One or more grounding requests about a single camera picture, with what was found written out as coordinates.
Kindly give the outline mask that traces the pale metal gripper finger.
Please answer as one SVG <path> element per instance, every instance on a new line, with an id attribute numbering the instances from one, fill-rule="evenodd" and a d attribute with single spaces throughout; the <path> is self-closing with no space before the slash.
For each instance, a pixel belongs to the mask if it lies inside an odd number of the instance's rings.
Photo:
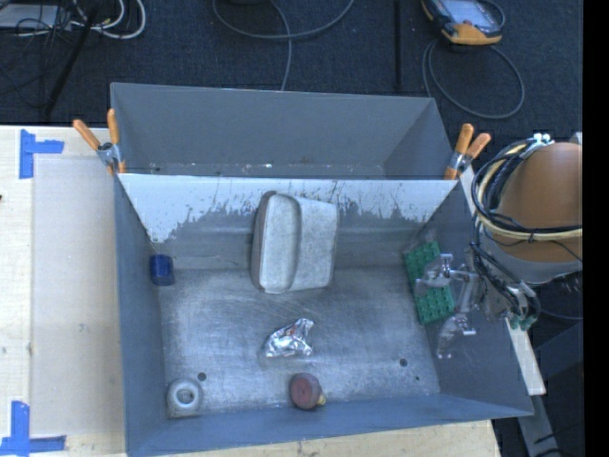
<path id="1" fill-rule="evenodd" d="M 447 287 L 452 280 L 468 282 L 470 272 L 464 268 L 452 268 L 453 255 L 441 253 L 436 259 L 428 263 L 421 277 L 415 281 L 414 293 L 426 295 L 430 289 Z"/>
<path id="2" fill-rule="evenodd" d="M 438 335 L 436 356 L 439 359 L 452 357 L 451 347 L 460 337 L 475 336 L 477 330 L 470 324 L 466 315 L 452 315 L 446 319 Z"/>

